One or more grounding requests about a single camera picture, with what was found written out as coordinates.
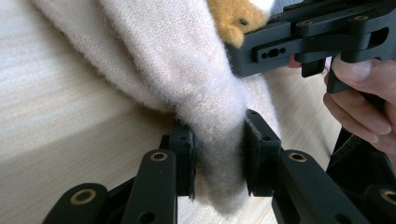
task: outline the white towel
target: white towel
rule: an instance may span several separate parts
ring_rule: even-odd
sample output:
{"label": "white towel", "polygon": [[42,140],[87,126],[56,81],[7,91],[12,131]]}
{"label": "white towel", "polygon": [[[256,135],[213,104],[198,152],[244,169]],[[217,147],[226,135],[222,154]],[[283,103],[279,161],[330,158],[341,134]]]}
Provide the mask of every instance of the white towel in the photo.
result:
{"label": "white towel", "polygon": [[101,0],[103,11],[94,0],[33,1],[118,89],[150,108],[174,109],[192,128],[197,199],[224,215],[240,208],[248,196],[240,148],[247,108],[280,130],[263,76],[233,75],[206,1]]}

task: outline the orange plush toy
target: orange plush toy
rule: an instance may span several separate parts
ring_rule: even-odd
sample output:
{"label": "orange plush toy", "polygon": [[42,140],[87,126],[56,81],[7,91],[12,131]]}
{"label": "orange plush toy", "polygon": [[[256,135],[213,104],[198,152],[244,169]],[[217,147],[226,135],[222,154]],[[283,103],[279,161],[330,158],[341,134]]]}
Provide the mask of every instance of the orange plush toy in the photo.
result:
{"label": "orange plush toy", "polygon": [[241,48],[245,34],[265,25],[274,0],[207,0],[221,39]]}

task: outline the black plastic bracket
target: black plastic bracket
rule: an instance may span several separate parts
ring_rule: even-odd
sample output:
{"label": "black plastic bracket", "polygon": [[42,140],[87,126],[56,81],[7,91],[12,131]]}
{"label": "black plastic bracket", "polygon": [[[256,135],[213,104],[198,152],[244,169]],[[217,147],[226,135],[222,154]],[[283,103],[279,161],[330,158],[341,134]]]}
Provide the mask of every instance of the black plastic bracket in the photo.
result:
{"label": "black plastic bracket", "polygon": [[[289,62],[302,63],[303,77],[319,74],[327,57],[347,63],[396,59],[396,2],[392,0],[303,1],[274,15],[244,45],[227,45],[233,72],[248,77]],[[348,89],[330,74],[328,92]]]}

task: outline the screw hole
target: screw hole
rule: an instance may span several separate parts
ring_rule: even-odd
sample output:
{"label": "screw hole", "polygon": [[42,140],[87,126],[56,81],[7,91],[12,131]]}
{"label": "screw hole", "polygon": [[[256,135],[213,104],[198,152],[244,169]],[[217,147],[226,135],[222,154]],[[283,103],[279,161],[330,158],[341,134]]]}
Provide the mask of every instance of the screw hole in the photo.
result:
{"label": "screw hole", "polygon": [[342,214],[336,215],[335,220],[341,224],[351,224],[352,223],[349,217],[342,215]]}
{"label": "screw hole", "polygon": [[156,152],[152,154],[150,158],[152,161],[164,161],[166,158],[168,158],[168,154],[164,152]]}
{"label": "screw hole", "polygon": [[268,57],[270,57],[270,58],[275,58],[277,56],[279,56],[279,49],[271,49],[268,52]]}
{"label": "screw hole", "polygon": [[292,152],[289,154],[289,158],[294,161],[298,162],[305,162],[306,161],[306,156],[300,153]]}
{"label": "screw hole", "polygon": [[73,205],[83,205],[89,203],[96,197],[94,189],[82,189],[73,194],[70,198],[70,203]]}
{"label": "screw hole", "polygon": [[367,19],[369,19],[368,16],[358,16],[354,18],[355,21],[365,21]]}
{"label": "screw hole", "polygon": [[389,190],[389,189],[381,189],[380,195],[385,201],[396,205],[396,192],[395,191]]}
{"label": "screw hole", "polygon": [[155,220],[155,215],[151,212],[146,212],[139,217],[139,223],[151,223]]}
{"label": "screw hole", "polygon": [[313,22],[312,21],[303,21],[302,22],[302,25],[310,25],[310,24],[312,24]]}

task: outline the fingernail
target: fingernail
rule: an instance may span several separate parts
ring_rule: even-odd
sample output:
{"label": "fingernail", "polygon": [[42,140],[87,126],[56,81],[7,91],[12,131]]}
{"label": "fingernail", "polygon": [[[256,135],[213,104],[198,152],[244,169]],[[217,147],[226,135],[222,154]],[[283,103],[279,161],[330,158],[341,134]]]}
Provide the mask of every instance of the fingernail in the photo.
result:
{"label": "fingernail", "polygon": [[379,119],[378,117],[367,117],[365,119],[365,123],[367,123],[375,133],[388,134],[392,131],[392,127],[390,126],[390,124],[382,119]]}
{"label": "fingernail", "polygon": [[352,82],[362,82],[366,79],[372,70],[373,64],[371,61],[361,63],[344,63],[338,55],[332,63],[334,73],[341,80],[349,80]]}

